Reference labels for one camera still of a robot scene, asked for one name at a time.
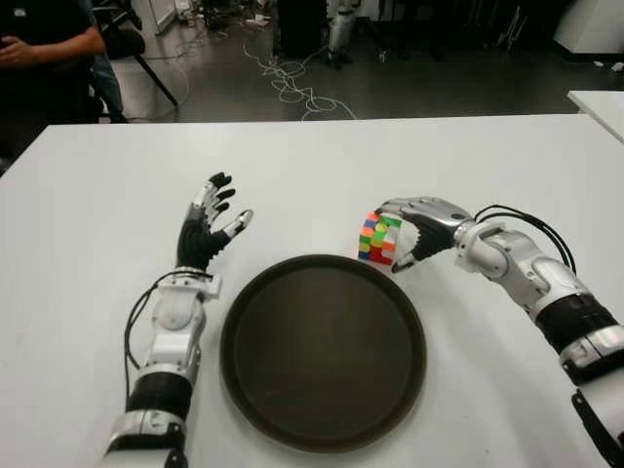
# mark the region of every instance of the gray floor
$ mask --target gray floor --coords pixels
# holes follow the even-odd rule
[[[241,122],[300,120],[304,102],[278,100],[271,77],[262,76],[249,52],[267,63],[269,31],[251,34],[238,24],[227,35],[174,25],[165,35],[147,39],[144,54],[181,106],[172,105],[133,60],[114,62],[122,85],[126,115],[135,121]],[[155,59],[184,54],[180,58]],[[366,36],[350,46],[353,63],[336,71],[321,58],[308,63],[299,88],[313,87],[315,96],[339,99],[360,119],[571,113],[569,90],[624,90],[624,73],[597,68],[593,63],[568,63],[550,51],[453,51],[432,61],[414,46],[407,61],[390,56],[377,60]],[[345,119],[341,108],[313,114],[308,120]]]

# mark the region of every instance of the white tabletop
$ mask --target white tabletop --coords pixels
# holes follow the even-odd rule
[[[418,310],[428,370],[416,409],[367,448],[322,456],[260,435],[221,384],[218,343],[257,273],[299,254],[355,256],[366,213],[412,195],[471,212],[505,202],[551,221],[622,321],[623,148],[582,114],[49,128],[0,179],[0,465],[97,463],[123,405],[128,311],[172,268],[192,195],[223,170],[239,191],[232,214],[256,216],[211,265],[224,287],[202,338],[191,467],[604,466],[556,353],[451,251],[392,277]],[[148,337],[145,320],[139,355]]]
[[[567,96],[624,143],[624,91],[570,91]]]

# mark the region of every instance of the colorful cube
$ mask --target colorful cube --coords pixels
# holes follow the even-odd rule
[[[391,265],[401,220],[369,213],[360,229],[358,258]]]

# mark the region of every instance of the brown tray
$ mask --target brown tray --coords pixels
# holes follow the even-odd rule
[[[301,256],[260,273],[221,337],[221,370],[240,411],[267,436],[315,452],[356,449],[390,431],[416,400],[425,363],[408,298],[342,256]]]

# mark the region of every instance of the person's hand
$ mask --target person's hand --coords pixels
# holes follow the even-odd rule
[[[0,49],[0,67],[27,68],[37,63],[37,54],[34,46],[23,42],[15,36],[5,36],[0,41],[3,46]]]

